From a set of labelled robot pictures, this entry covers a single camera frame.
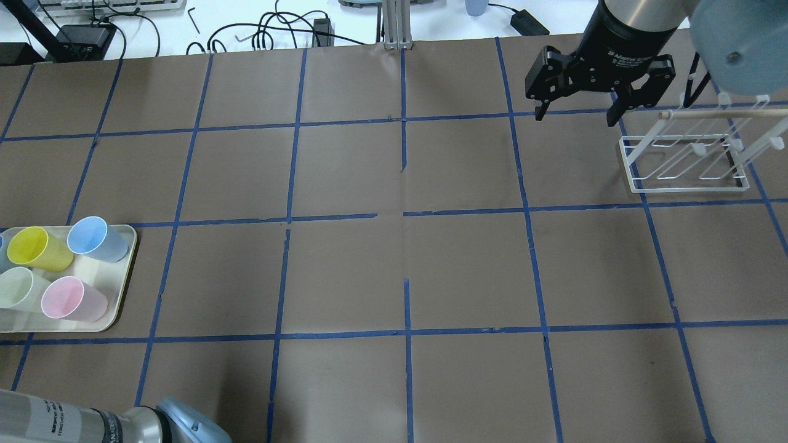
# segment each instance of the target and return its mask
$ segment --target yellow cup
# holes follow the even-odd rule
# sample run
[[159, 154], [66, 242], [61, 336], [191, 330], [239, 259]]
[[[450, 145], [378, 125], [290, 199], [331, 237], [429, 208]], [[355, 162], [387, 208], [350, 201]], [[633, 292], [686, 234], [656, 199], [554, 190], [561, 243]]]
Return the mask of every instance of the yellow cup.
[[8, 260], [22, 266], [60, 272], [69, 267], [74, 254], [63, 240], [44, 228], [22, 229], [8, 243]]

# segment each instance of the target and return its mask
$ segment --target light blue plastic cover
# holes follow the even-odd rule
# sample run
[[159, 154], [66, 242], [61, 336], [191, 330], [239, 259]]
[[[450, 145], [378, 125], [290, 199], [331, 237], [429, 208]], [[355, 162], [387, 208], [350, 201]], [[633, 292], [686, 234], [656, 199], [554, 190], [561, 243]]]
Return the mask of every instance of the light blue plastic cover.
[[723, 90], [760, 95], [788, 86], [788, 1], [702, 0], [689, 33]]
[[232, 443], [230, 436], [216, 423], [179, 400], [167, 397], [156, 408], [167, 414], [194, 443]]

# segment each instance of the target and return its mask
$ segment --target grid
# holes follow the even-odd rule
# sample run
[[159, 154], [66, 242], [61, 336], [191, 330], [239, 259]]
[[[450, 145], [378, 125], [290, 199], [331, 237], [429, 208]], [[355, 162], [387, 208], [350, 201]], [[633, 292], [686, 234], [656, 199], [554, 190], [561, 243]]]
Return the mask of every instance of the grid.
[[[159, 297], [154, 309], [154, 317], [150, 327], [150, 333], [147, 337], [118, 337], [118, 338], [95, 338], [95, 339], [40, 339], [36, 338], [35, 334], [30, 333], [27, 339], [22, 341], [0, 341], [0, 345], [4, 346], [21, 346], [24, 347], [22, 356], [17, 368], [16, 375], [13, 380], [12, 390], [16, 390], [20, 381], [20, 377], [25, 368], [25, 362], [28, 356], [28, 351], [33, 346], [45, 344], [145, 344], [146, 351], [144, 354], [143, 366], [139, 374], [139, 386], [136, 394], [136, 405], [142, 401], [143, 390], [145, 387], [147, 370], [151, 361], [151, 350], [154, 344], [158, 343], [187, 343], [187, 342], [211, 342], [211, 341], [272, 341], [273, 342], [273, 363], [271, 368], [271, 382], [269, 392], [269, 407], [267, 412], [267, 430], [268, 441], [271, 441], [273, 436], [273, 418], [276, 412], [276, 405], [274, 398], [277, 389], [277, 376], [278, 376], [278, 362], [280, 354], [280, 346], [282, 341], [292, 340], [325, 340], [336, 338], [351, 338], [351, 337], [393, 337], [400, 336], [405, 338], [406, 343], [406, 373], [407, 385], [403, 388], [407, 391], [407, 439], [414, 441], [414, 405], [413, 405], [413, 369], [411, 357], [411, 340], [414, 336], [429, 336], [429, 335], [452, 335], [452, 334], [507, 334], [507, 333], [531, 333], [541, 334], [543, 337], [543, 347], [545, 354], [545, 372], [548, 379], [548, 387], [550, 400], [552, 404], [552, 414], [555, 422], [556, 438], [557, 441], [563, 443], [563, 428], [561, 425], [561, 415], [559, 400], [560, 395], [556, 388], [556, 380], [553, 374], [552, 353], [550, 345], [550, 333], [554, 332], [584, 332], [584, 331], [616, 331], [616, 330], [633, 330], [633, 329], [674, 329], [676, 330], [682, 348], [683, 357], [686, 363], [686, 369], [689, 374], [689, 379], [692, 385], [694, 399], [697, 404], [697, 409], [701, 417], [701, 423], [704, 429], [705, 437], [708, 441], [715, 441], [712, 435], [712, 429], [706, 415], [702, 392], [698, 386], [697, 377], [693, 368], [693, 360], [690, 355], [690, 350], [685, 336], [686, 329], [692, 328], [716, 328], [716, 327], [738, 327], [738, 326], [785, 326], [788, 325], [788, 318], [773, 318], [761, 320], [730, 320], [730, 321], [707, 321], [707, 322], [684, 322], [679, 314], [678, 308], [675, 306], [675, 298], [673, 289], [671, 287], [671, 279], [668, 275], [667, 265], [663, 256], [662, 248], [660, 246], [660, 239], [657, 236], [654, 220], [652, 218], [651, 209], [656, 207], [693, 207], [693, 206], [728, 206], [728, 205], [763, 205], [767, 208], [770, 219], [774, 225], [775, 232], [779, 238], [782, 249], [788, 255], [788, 244], [783, 230], [780, 227], [777, 215], [772, 207], [773, 203], [788, 203], [788, 199], [770, 199], [764, 186], [761, 184], [754, 166], [750, 166], [750, 173], [760, 193], [760, 199], [742, 199], [742, 200], [715, 200], [710, 202], [669, 202], [669, 203], [651, 203], [645, 195], [641, 196], [639, 203], [617, 203], [617, 204], [595, 204], [595, 205], [566, 205], [566, 206], [542, 206], [533, 207], [529, 205], [526, 186], [523, 180], [523, 167], [521, 164], [519, 153], [518, 133], [515, 127], [515, 118], [522, 116], [533, 116], [532, 112], [515, 112], [512, 106], [511, 89], [509, 85], [509, 78], [504, 63], [504, 52], [501, 49], [501, 44], [498, 38], [495, 39], [497, 48], [497, 57], [500, 63], [500, 75], [502, 76], [504, 84], [504, 92], [506, 95], [507, 112], [505, 113], [491, 113], [491, 114], [458, 114], [458, 115], [443, 115], [443, 116], [429, 116], [429, 117], [408, 117], [406, 109], [406, 84], [407, 78], [405, 73], [406, 66], [406, 53], [400, 54], [400, 82], [401, 82], [401, 118], [385, 118], [385, 119], [371, 119], [371, 120], [353, 120], [353, 121], [321, 121], [321, 122], [302, 122], [302, 102], [305, 72], [307, 68], [307, 54], [309, 50], [303, 50], [301, 57], [301, 67], [299, 76], [299, 89], [298, 89], [298, 102], [296, 105], [295, 121], [292, 124], [268, 124], [268, 125], [239, 125], [239, 126], [221, 126], [201, 128], [200, 119], [203, 113], [203, 106], [206, 101], [206, 92], [208, 89], [211, 68], [214, 62], [214, 56], [210, 55], [207, 62], [207, 70], [203, 81], [203, 88], [197, 111], [197, 117], [193, 127], [191, 128], [171, 128], [162, 130], [150, 131], [133, 131], [133, 132], [104, 132], [102, 130], [107, 111], [110, 108], [110, 103], [113, 99], [113, 94], [116, 90], [117, 82], [121, 74], [121, 69], [124, 62], [121, 60], [117, 64], [117, 70], [114, 74], [113, 83], [110, 87], [110, 92], [106, 98], [106, 103], [103, 107], [102, 116], [99, 120], [98, 127], [94, 133], [84, 133], [76, 135], [51, 135], [51, 136], [19, 136], [7, 137], [9, 128], [11, 126], [14, 115], [22, 101], [25, 90], [30, 82], [35, 66], [30, 68], [24, 84], [14, 104], [13, 110], [10, 114], [8, 121], [0, 135], [0, 143], [5, 141], [22, 141], [22, 140], [59, 140], [59, 139], [92, 139], [91, 148], [89, 150], [87, 161], [84, 164], [79, 184], [76, 188], [72, 205], [70, 207], [66, 224], [73, 222], [76, 205], [80, 198], [80, 193], [87, 176], [87, 172], [91, 166], [91, 160], [95, 151], [99, 137], [122, 137], [122, 136], [137, 136], [146, 134], [166, 134], [166, 133], [190, 133], [191, 139], [188, 148], [188, 154], [184, 164], [184, 171], [182, 180], [180, 182], [180, 193], [177, 200], [177, 208], [175, 217], [172, 221], [157, 221], [157, 222], [142, 222], [132, 224], [136, 228], [146, 227], [169, 227], [171, 228], [171, 236], [169, 240], [169, 247], [166, 254], [164, 269], [162, 270], [162, 279], [159, 287]], [[773, 102], [775, 105], [785, 105], [788, 102]], [[747, 103], [737, 103], [734, 106], [748, 106]], [[668, 109], [669, 106], [661, 106], [656, 109]], [[582, 110], [552, 110], [548, 114], [588, 114], [588, 113], [603, 113], [606, 109], [582, 109]], [[284, 315], [284, 306], [286, 302], [286, 288], [285, 282], [288, 272], [288, 253], [291, 240], [291, 230], [286, 229], [284, 235], [284, 253], [281, 260], [281, 279], [279, 289], [279, 299], [277, 307], [277, 320], [275, 333], [269, 334], [244, 334], [244, 335], [222, 335], [222, 336], [201, 336], [201, 337], [159, 337], [157, 336], [157, 325], [159, 312], [162, 306], [162, 294], [167, 283], [167, 277], [171, 258], [173, 256], [173, 249], [176, 243], [177, 231], [183, 226], [193, 225], [228, 225], [228, 224], [257, 224], [257, 223], [285, 223], [291, 225], [298, 222], [319, 222], [329, 220], [351, 220], [351, 219], [364, 219], [375, 218], [378, 214], [331, 214], [331, 215], [316, 215], [316, 216], [294, 216], [293, 215], [293, 192], [295, 186], [296, 176], [296, 160], [299, 148], [299, 130], [302, 127], [310, 126], [323, 126], [323, 125], [375, 125], [382, 123], [389, 123], [399, 120], [401, 123], [402, 134], [402, 169], [407, 168], [407, 124], [412, 121], [438, 121], [438, 120], [463, 120], [463, 119], [486, 119], [495, 117], [505, 117], [508, 119], [511, 129], [511, 141], [513, 143], [515, 156], [515, 164], [518, 174], [519, 193], [522, 200], [520, 207], [501, 207], [493, 209], [478, 209], [478, 210], [435, 210], [435, 211], [404, 211], [403, 216], [409, 217], [442, 217], [442, 216], [455, 216], [464, 214], [523, 214], [527, 243], [530, 252], [530, 261], [533, 271], [533, 279], [537, 295], [537, 305], [539, 314], [538, 326], [512, 326], [500, 328], [446, 328], [446, 329], [414, 329], [411, 327], [411, 298], [410, 298], [410, 281], [406, 278], [403, 282], [403, 309], [404, 309], [404, 328], [403, 329], [385, 329], [385, 330], [367, 330], [355, 332], [339, 332], [339, 333], [283, 333], [282, 332], [282, 319]], [[619, 122], [619, 127], [623, 135], [626, 135], [626, 127], [623, 121]], [[188, 185], [189, 172], [191, 168], [191, 159], [195, 149], [195, 141], [201, 132], [216, 132], [216, 131], [236, 131], [242, 129], [261, 129], [261, 128], [292, 128], [294, 131], [292, 143], [292, 156], [289, 171], [289, 184], [288, 184], [288, 198], [287, 198], [287, 214], [285, 217], [280, 218], [266, 218], [266, 219], [211, 219], [211, 220], [198, 220], [198, 221], [181, 221], [180, 213], [184, 203], [184, 193]], [[538, 212], [550, 211], [582, 211], [582, 210], [618, 210], [618, 209], [642, 209], [644, 211], [646, 221], [648, 223], [649, 232], [651, 234], [654, 252], [660, 266], [662, 273], [663, 283], [667, 290], [668, 303], [671, 306], [673, 314], [673, 322], [658, 322], [658, 323], [626, 323], [626, 324], [598, 324], [598, 325], [550, 325], [548, 324], [547, 316], [545, 314], [545, 301], [542, 296], [540, 268], [537, 248], [534, 242], [533, 223], [531, 215]]]

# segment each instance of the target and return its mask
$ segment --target black metal bar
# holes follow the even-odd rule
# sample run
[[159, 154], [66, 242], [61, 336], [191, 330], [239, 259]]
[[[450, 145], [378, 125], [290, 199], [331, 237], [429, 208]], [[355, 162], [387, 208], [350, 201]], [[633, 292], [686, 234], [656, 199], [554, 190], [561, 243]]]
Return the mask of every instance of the black metal bar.
[[0, 2], [13, 14], [36, 40], [49, 51], [55, 61], [76, 61], [76, 56], [63, 46], [44, 23], [25, 5], [22, 0], [0, 0]]

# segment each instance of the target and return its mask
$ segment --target blue cup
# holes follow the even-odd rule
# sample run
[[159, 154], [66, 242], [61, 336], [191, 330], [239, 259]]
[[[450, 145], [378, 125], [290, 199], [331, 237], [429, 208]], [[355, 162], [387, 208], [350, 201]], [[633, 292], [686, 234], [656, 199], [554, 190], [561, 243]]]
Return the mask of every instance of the blue cup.
[[0, 234], [0, 274], [17, 266], [11, 263], [11, 260], [8, 260], [8, 243], [10, 243], [13, 236], [9, 235], [7, 232], [8, 231], [4, 231]]
[[74, 254], [114, 263], [126, 256], [128, 242], [101, 217], [94, 215], [79, 220], [66, 239]]
[[465, 12], [469, 16], [479, 17], [485, 13], [489, 0], [465, 0]]

